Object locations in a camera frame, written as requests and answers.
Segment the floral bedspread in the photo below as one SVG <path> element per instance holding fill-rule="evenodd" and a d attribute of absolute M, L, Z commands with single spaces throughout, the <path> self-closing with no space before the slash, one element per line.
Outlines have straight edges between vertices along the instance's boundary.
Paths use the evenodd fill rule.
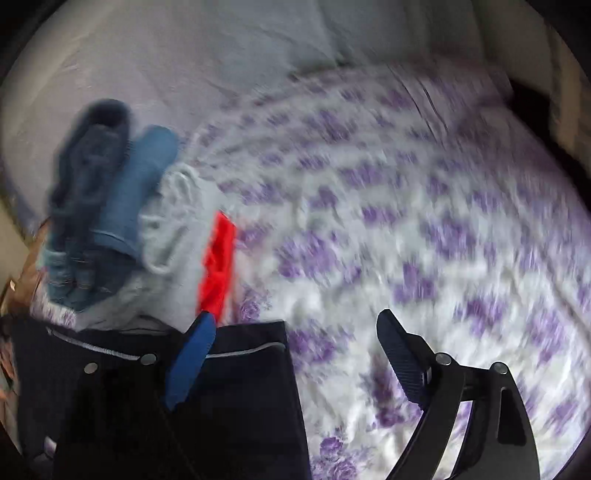
<path fill-rule="evenodd" d="M 255 92 L 188 150 L 239 227 L 226 321 L 288 323 L 317 480 L 386 478 L 420 418 L 376 337 L 384 308 L 461 364 L 509 365 L 543 478 L 589 425 L 589 215 L 499 80 L 446 68 Z"/>

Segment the white cloth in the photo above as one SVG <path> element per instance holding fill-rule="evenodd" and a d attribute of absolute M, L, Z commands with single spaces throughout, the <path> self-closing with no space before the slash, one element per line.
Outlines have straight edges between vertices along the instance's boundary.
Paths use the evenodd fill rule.
<path fill-rule="evenodd" d="M 203 255 L 219 200 L 217 185 L 193 167 L 172 165 L 139 216 L 144 268 L 116 295 L 78 313 L 74 329 L 168 326 L 186 332 L 196 317 Z"/>

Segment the bed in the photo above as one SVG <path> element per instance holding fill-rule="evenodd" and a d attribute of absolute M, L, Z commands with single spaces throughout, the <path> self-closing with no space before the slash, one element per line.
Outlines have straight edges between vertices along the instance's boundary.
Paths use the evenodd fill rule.
<path fill-rule="evenodd" d="M 226 320 L 290 326 L 315 478 L 385 478 L 418 422 L 385 307 L 461 364 L 511 366 L 542 478 L 587 430 L 591 223 L 507 85 L 446 60 L 337 70 L 232 102 L 187 149 L 240 229 Z"/>
<path fill-rule="evenodd" d="M 355 30 L 352 4 L 302 2 L 285 33 L 284 9 L 214 4 L 69 2 L 45 25 L 3 87 L 4 166 L 13 201 L 30 205 L 25 229 L 44 216 L 51 152 L 72 116 L 121 98 L 137 128 L 173 127 L 183 161 L 225 193 L 240 229 L 225 322 L 288 323 L 314 478 L 385 478 L 418 422 L 375 335 L 386 307 L 461 364 L 509 365 L 542 478 L 555 477 L 589 428 L 591 224 L 505 106 L 502 72 L 425 60 L 482 59 L 469 9 L 375 0 Z M 383 12 L 404 14 L 400 28 Z M 463 27 L 433 30 L 445 15 Z M 402 57 L 421 60 L 369 66 Z M 325 72 L 285 80 L 303 70 Z"/>

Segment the red cloth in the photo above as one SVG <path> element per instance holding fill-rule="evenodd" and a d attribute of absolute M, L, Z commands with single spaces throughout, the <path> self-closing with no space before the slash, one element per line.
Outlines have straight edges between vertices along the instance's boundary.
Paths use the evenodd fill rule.
<path fill-rule="evenodd" d="M 232 255 L 236 226 L 221 212 L 217 213 L 212 238 L 203 257 L 205 275 L 197 292 L 198 315 L 205 310 L 216 323 L 222 318 L 223 305 L 232 281 Z"/>

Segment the reflective piping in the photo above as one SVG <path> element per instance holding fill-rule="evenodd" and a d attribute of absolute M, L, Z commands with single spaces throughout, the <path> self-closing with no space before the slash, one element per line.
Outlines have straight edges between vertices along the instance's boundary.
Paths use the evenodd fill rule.
<path fill-rule="evenodd" d="M 285 345 L 281 342 L 270 342 L 270 343 L 263 343 L 263 345 L 258 346 L 256 348 L 251 348 L 250 350 L 238 350 L 237 352 L 227 352 L 227 353 L 212 353 L 211 355 L 207 355 L 205 358 L 226 358 L 229 356 L 241 356 L 241 355 L 248 355 L 249 353 L 259 352 L 264 350 L 265 348 L 270 348 L 272 346 L 281 347 L 282 350 L 285 350 Z"/>
<path fill-rule="evenodd" d="M 104 353 L 105 355 L 117 356 L 119 358 L 122 358 L 123 360 L 131 360 L 131 361 L 139 360 L 139 357 L 136 355 L 128 355 L 127 353 L 116 352 L 115 350 L 109 350 L 108 348 L 101 348 L 100 346 L 95 346 L 95 345 L 91 345 L 89 343 L 84 343 L 79 340 L 75 340 L 73 338 L 70 338 L 66 335 L 62 335 L 60 332 L 56 332 L 55 330 L 52 330 L 49 327 L 46 327 L 46 329 L 47 329 L 47 333 L 49 335 L 53 335 L 54 337 L 59 338 L 60 340 L 64 340 L 64 342 L 71 343 L 72 345 L 80 346 L 82 348 L 86 348 L 87 350 L 91 350 L 93 352 Z"/>
<path fill-rule="evenodd" d="M 127 353 L 121 353 L 121 352 L 117 352 L 115 350 L 109 350 L 107 348 L 102 348 L 100 346 L 95 346 L 95 345 L 91 345 L 89 343 L 81 342 L 79 340 L 70 338 L 66 335 L 62 335 L 61 333 L 56 332 L 55 330 L 52 330 L 49 327 L 46 327 L 46 330 L 49 335 L 53 335 L 54 337 L 59 338 L 60 340 L 63 340 L 64 342 L 71 343 L 72 345 L 76 345 L 76 346 L 85 348 L 87 350 L 91 350 L 93 352 L 104 353 L 105 355 L 117 356 L 119 358 L 122 358 L 123 360 L 136 361 L 136 360 L 140 359 L 140 357 L 136 356 L 136 355 L 128 355 Z M 283 343 L 270 342 L 270 343 L 263 343 L 262 345 L 260 345 L 256 348 L 251 348 L 248 350 L 238 350 L 236 352 L 225 352 L 225 353 L 211 353 L 210 355 L 206 355 L 205 358 L 206 359 L 208 359 L 208 358 L 227 358 L 227 357 L 231 357 L 231 356 L 249 355 L 250 353 L 260 352 L 261 350 L 264 350 L 264 349 L 267 349 L 270 347 L 279 347 L 282 350 L 285 350 L 285 345 Z"/>

